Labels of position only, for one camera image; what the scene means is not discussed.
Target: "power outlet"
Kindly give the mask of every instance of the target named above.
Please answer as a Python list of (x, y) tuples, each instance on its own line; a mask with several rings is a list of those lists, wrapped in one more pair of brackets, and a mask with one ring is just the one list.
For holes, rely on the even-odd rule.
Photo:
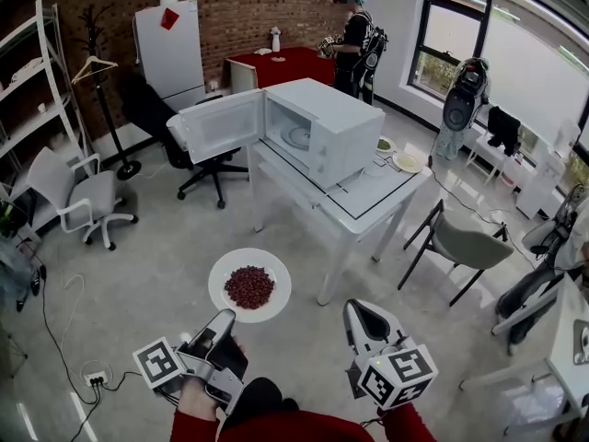
[(91, 379), (96, 379), (96, 378), (100, 378), (102, 377), (102, 384), (106, 385), (107, 383), (109, 383), (109, 379), (107, 377), (107, 372), (96, 372), (96, 373), (88, 373), (87, 375), (84, 375), (84, 381), (86, 382), (86, 384), (91, 387), (92, 383), (90, 383)]

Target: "microwave door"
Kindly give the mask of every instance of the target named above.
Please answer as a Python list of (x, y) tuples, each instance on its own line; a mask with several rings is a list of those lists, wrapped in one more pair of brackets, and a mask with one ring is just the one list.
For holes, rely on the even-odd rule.
[(255, 89), (181, 110), (177, 129), (182, 131), (192, 163), (260, 139), (264, 132), (263, 106), (264, 94)]

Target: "red brick wall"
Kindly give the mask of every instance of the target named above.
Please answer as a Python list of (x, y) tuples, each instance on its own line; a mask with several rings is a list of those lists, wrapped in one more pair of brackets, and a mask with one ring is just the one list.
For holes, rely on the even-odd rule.
[[(20, 22), (32, 16), (35, 0), (6, 0), (0, 4), (0, 39)], [(283, 47), (315, 46), (326, 35), (341, 32), (343, 18), (331, 0), (198, 0), (201, 31), (202, 67), (205, 82), (223, 80), (223, 60), (229, 55), (253, 52), (270, 47), (270, 28), (282, 31)], [(114, 6), (98, 23), (104, 27), (101, 57), (119, 65), (134, 65), (133, 14), (147, 6), (158, 5), (158, 0), (44, 0), (57, 3), (62, 18), (62, 36), (70, 75), (73, 76), (86, 60), (81, 44), (72, 38), (87, 36), (78, 16), (90, 4), (101, 8)], [(121, 103), (115, 90), (117, 69), (105, 73), (104, 83), (112, 117), (117, 126), (126, 123)], [(107, 133), (96, 93), (89, 79), (76, 86), (76, 95), (87, 128), (93, 138)]]

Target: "plate of red beans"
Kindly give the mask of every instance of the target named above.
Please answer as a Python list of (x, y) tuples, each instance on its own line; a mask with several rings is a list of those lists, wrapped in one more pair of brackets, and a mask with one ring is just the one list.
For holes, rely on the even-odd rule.
[(288, 303), (291, 277), (282, 261), (266, 250), (232, 250), (213, 266), (209, 294), (219, 310), (233, 309), (236, 320), (262, 322)]

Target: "red tablecloth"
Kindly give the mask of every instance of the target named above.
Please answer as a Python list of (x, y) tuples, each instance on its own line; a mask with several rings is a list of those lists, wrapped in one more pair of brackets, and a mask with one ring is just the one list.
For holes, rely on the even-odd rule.
[[(285, 61), (277, 63), (272, 57), (283, 57)], [(317, 51), (313, 49), (287, 48), (265, 55), (242, 54), (227, 59), (256, 67), (258, 88), (307, 77), (333, 85), (334, 59), (318, 57)]]

